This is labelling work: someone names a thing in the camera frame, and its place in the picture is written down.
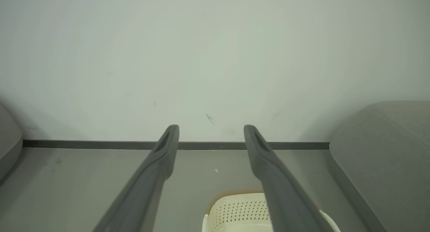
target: cream laundry basket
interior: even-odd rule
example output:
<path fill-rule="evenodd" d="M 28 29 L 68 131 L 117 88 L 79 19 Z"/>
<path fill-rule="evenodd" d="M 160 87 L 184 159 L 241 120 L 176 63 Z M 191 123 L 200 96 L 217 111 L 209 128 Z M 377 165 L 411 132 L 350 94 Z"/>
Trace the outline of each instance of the cream laundry basket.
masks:
<path fill-rule="evenodd" d="M 321 215 L 333 231 L 336 223 L 324 212 Z M 202 232 L 273 232 L 269 209 L 262 191 L 235 191 L 215 198 L 206 209 Z"/>

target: wall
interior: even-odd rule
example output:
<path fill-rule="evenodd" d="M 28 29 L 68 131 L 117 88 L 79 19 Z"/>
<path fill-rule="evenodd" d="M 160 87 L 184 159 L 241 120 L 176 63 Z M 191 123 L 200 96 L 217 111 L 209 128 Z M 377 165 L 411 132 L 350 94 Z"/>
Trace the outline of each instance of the wall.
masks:
<path fill-rule="evenodd" d="M 429 1 L 0 0 L 0 102 L 27 139 L 327 141 L 430 99 Z"/>

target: floor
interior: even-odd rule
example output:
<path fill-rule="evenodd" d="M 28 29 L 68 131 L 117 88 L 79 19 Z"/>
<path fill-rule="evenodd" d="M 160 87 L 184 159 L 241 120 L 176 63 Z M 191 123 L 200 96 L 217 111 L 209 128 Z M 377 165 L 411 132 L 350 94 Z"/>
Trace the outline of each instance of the floor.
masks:
<path fill-rule="evenodd" d="M 25 148 L 0 185 L 0 231 L 92 231 L 149 151 Z M 365 227 L 332 179 L 327 150 L 279 150 L 279 158 L 343 232 Z M 154 232 L 200 232 L 206 206 L 235 189 L 260 189 L 247 151 L 178 151 Z"/>

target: baseboard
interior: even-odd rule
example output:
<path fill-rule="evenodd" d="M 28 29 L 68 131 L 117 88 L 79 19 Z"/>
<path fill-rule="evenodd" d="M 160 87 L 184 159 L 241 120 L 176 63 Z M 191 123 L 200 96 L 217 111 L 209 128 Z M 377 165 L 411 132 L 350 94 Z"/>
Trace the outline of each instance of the baseboard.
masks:
<path fill-rule="evenodd" d="M 23 147 L 151 150 L 157 142 L 24 140 Z M 327 150 L 328 142 L 269 142 L 273 150 Z M 179 150 L 246 150 L 244 142 L 179 142 Z"/>

